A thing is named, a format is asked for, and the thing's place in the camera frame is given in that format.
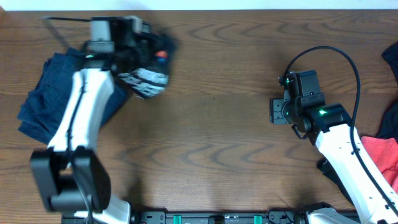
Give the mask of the black printed cycling jersey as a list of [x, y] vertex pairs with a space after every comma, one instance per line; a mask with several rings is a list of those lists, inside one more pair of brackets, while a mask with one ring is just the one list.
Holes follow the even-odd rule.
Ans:
[[118, 78], [139, 98], [153, 98], [165, 91], [170, 79], [176, 43], [166, 33], [143, 33], [137, 56], [141, 62]]

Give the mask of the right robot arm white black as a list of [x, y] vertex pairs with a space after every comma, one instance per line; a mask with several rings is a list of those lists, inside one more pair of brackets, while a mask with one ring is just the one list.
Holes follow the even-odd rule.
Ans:
[[397, 193], [361, 143], [341, 104], [302, 107], [296, 100], [270, 100], [270, 121], [291, 124], [323, 154], [340, 179], [361, 223], [397, 223]]

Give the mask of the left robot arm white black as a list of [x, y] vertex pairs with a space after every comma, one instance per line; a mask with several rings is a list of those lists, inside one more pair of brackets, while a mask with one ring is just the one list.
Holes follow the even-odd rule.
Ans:
[[111, 193], [111, 180], [96, 154], [98, 134], [117, 82], [143, 99], [169, 82], [174, 43], [164, 35], [112, 40], [112, 50], [89, 41], [73, 66], [72, 89], [58, 129], [30, 167], [44, 208], [75, 223], [134, 223], [131, 204]]

